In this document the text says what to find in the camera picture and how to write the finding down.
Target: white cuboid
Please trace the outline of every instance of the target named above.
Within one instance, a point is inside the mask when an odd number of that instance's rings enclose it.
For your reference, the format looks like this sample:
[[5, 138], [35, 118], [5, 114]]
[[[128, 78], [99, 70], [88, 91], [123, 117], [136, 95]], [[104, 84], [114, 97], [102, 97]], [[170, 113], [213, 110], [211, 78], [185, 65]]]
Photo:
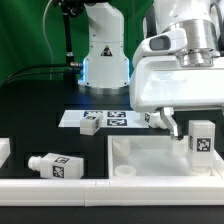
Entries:
[[80, 121], [80, 134], [94, 135], [101, 128], [102, 120], [102, 113], [90, 113]]

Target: black cable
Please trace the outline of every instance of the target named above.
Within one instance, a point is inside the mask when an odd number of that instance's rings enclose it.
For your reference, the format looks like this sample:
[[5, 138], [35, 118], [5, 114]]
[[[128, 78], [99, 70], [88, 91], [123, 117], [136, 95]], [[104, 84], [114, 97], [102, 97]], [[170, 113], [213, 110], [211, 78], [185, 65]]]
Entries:
[[219, 2], [213, 2], [210, 6], [210, 9], [214, 6], [218, 15], [218, 23], [219, 23], [219, 29], [220, 29], [220, 38], [222, 41], [222, 44], [224, 46], [224, 27], [223, 27], [223, 21], [222, 21], [222, 12], [219, 6]]
[[22, 78], [25, 76], [31, 76], [31, 75], [49, 75], [49, 74], [63, 74], [64, 71], [59, 71], [59, 72], [36, 72], [36, 73], [26, 73], [26, 74], [18, 74], [17, 76], [11, 77], [10, 79], [7, 79], [3, 86], [7, 86], [9, 84], [9, 82], [18, 79], [18, 78]]
[[11, 80], [12, 78], [16, 77], [16, 76], [19, 76], [20, 73], [22, 72], [25, 72], [25, 71], [28, 71], [28, 70], [32, 70], [32, 69], [38, 69], [38, 68], [62, 68], [62, 67], [69, 67], [70, 64], [41, 64], [41, 65], [33, 65], [33, 66], [29, 66], [29, 67], [26, 67], [26, 68], [23, 68], [13, 74], [11, 74], [6, 80], [5, 82], [3, 83], [3, 85], [7, 85], [8, 83], [8, 80]]

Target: white block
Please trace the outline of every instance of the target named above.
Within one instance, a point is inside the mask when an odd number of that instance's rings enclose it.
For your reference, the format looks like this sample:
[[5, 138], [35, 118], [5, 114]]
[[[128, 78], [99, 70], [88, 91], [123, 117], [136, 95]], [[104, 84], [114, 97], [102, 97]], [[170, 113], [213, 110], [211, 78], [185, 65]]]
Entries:
[[141, 113], [140, 119], [146, 122], [152, 128], [162, 128], [167, 129], [166, 125], [163, 123], [160, 117], [160, 113]]
[[0, 168], [10, 155], [10, 144], [8, 138], [0, 138]]
[[189, 122], [189, 161], [192, 166], [212, 166], [215, 124], [210, 121]]
[[102, 126], [102, 113], [91, 113], [80, 121], [80, 134], [94, 135]]

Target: small white cube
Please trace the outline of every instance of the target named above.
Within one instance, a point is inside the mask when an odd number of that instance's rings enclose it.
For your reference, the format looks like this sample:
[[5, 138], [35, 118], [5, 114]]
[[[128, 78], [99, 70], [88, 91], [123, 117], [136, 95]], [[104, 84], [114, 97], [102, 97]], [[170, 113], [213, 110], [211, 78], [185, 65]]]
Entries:
[[189, 160], [192, 166], [212, 166], [215, 124], [210, 121], [189, 122]]
[[90, 113], [80, 121], [80, 134], [94, 135], [102, 126], [102, 113]]

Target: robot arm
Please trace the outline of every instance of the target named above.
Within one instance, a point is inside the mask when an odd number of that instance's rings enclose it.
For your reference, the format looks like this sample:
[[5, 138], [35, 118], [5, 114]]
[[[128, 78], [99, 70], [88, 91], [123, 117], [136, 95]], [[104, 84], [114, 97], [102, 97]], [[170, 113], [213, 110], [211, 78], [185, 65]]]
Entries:
[[[137, 112], [160, 111], [171, 137], [179, 139], [173, 111], [223, 108], [224, 62], [219, 58], [211, 1], [172, 3], [154, 0], [158, 35], [144, 40], [134, 55], [130, 102]], [[148, 47], [150, 41], [179, 29], [186, 34], [183, 40], [187, 44], [182, 49], [176, 46], [176, 50], [169, 52], [171, 48], [163, 49], [162, 42], [162, 50]]]

